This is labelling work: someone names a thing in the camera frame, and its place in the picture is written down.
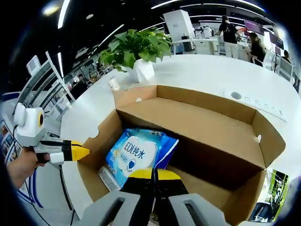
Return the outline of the person's left hand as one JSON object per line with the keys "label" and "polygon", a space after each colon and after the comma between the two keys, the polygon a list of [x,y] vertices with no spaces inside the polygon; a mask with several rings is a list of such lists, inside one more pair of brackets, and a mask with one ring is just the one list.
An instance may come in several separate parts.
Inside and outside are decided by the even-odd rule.
{"label": "person's left hand", "polygon": [[41,163],[36,153],[27,147],[22,149],[18,160],[21,164],[21,172],[27,177],[31,176],[37,167],[44,167],[46,165],[45,163]]}

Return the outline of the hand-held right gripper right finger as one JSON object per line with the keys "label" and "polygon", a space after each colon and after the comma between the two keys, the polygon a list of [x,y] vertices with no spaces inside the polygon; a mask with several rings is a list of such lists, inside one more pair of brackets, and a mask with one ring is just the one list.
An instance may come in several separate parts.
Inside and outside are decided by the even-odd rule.
{"label": "hand-held right gripper right finger", "polygon": [[196,193],[189,193],[180,176],[156,169],[155,212],[161,226],[227,226],[224,213]]}

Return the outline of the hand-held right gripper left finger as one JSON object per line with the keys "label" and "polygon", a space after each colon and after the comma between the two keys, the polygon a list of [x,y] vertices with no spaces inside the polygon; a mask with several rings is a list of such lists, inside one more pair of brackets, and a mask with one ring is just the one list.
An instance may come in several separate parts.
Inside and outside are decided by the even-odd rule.
{"label": "hand-held right gripper left finger", "polygon": [[155,199],[154,169],[132,173],[121,190],[106,194],[88,206],[81,226],[146,226]]}

